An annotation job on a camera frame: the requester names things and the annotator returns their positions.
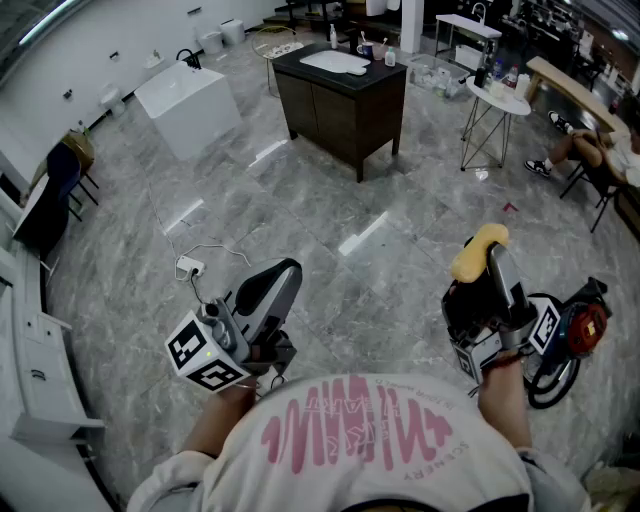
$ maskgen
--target soap dispenser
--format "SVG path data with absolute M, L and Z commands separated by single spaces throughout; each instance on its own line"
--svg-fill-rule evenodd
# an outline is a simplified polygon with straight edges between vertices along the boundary
M 329 34 L 329 39 L 331 39 L 331 48 L 334 50 L 338 49 L 338 34 L 336 34 L 336 27 L 331 24 L 331 33 Z
M 393 53 L 393 46 L 389 46 L 387 53 L 384 54 L 384 63 L 390 68 L 396 65 L 396 54 Z

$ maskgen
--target sink vanity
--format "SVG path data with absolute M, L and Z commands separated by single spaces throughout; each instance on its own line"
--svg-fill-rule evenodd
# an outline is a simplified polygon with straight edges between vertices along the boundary
M 390 140 L 397 154 L 407 68 L 312 44 L 272 61 L 289 134 L 316 142 L 356 168 Z M 349 70 L 364 68 L 357 76 Z

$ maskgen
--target faucet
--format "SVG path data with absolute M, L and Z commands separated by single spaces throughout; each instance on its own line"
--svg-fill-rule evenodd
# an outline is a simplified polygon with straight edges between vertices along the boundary
M 482 19 L 480 20 L 480 25 L 484 25 L 484 17 L 487 15 L 487 6 L 484 5 L 482 2 L 476 2 L 473 5 L 473 9 L 471 9 L 471 14 L 475 14 L 476 13 L 476 7 L 482 7 Z
M 176 55 L 176 60 L 180 60 L 180 55 L 183 52 L 189 52 L 189 56 L 186 59 L 184 59 L 184 61 L 187 63 L 187 66 L 189 66 L 190 68 L 193 68 L 193 69 L 202 69 L 202 66 L 200 65 L 200 59 L 198 59 L 198 56 L 195 55 L 188 48 L 185 48 L 184 50 L 180 50 L 178 52 L 178 55 Z

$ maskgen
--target marble floor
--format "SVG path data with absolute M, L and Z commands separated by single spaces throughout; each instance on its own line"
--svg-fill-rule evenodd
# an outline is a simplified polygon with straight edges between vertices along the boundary
M 250 41 L 225 55 L 202 64 L 228 77 L 242 124 L 181 162 L 129 100 L 123 117 L 105 119 L 91 134 L 100 206 L 78 191 L 83 221 L 70 218 L 50 257 L 60 262 L 47 289 L 49 310 L 74 327 L 69 349 L 80 383 L 106 424 L 93 445 L 109 490 L 126 502 L 153 465 L 179 449 L 205 399 L 173 375 L 163 351 L 167 335 L 197 306 L 188 283 L 174 278 L 172 245 L 181 254 L 224 243 L 250 262 L 290 256 L 302 264 L 302 289 L 285 326 L 298 349 L 290 378 L 412 372 L 468 391 L 473 383 L 458 371 L 440 298 L 450 262 L 485 222 L 508 226 L 528 292 L 564 299 L 588 275 L 609 285 L 614 317 L 605 340 L 569 396 L 532 410 L 531 423 L 535 444 L 578 474 L 611 456 L 640 394 L 638 242 L 612 207 L 591 235 L 592 191 L 578 185 L 560 200 L 564 176 L 544 180 L 522 167 L 559 138 L 545 95 L 530 116 L 514 119 L 505 167 L 480 180 L 460 172 L 460 133 L 473 97 L 463 91 L 445 101 L 409 84 L 399 155 L 391 157 L 390 143 L 381 148 L 358 184 L 348 165 L 304 137 L 288 139 Z M 479 136 L 495 124 L 491 114 Z M 496 137 L 494 151 L 499 144 Z M 503 211 L 507 202 L 518 211 Z M 339 251 L 381 216 L 366 240 Z M 223 249 L 200 248 L 193 257 L 207 265 L 197 281 L 206 299 L 222 294 L 245 266 Z

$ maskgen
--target sneaker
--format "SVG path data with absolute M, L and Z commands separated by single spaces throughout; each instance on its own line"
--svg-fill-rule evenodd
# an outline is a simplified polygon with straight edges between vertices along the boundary
M 551 171 L 544 166 L 542 160 L 526 160 L 524 166 L 533 174 L 539 174 L 544 178 L 548 178 Z
M 560 114 L 554 112 L 553 110 L 549 110 L 549 119 L 553 123 L 553 126 L 555 126 L 565 135 L 573 131 L 573 126 L 571 126 L 564 117 L 560 117 Z

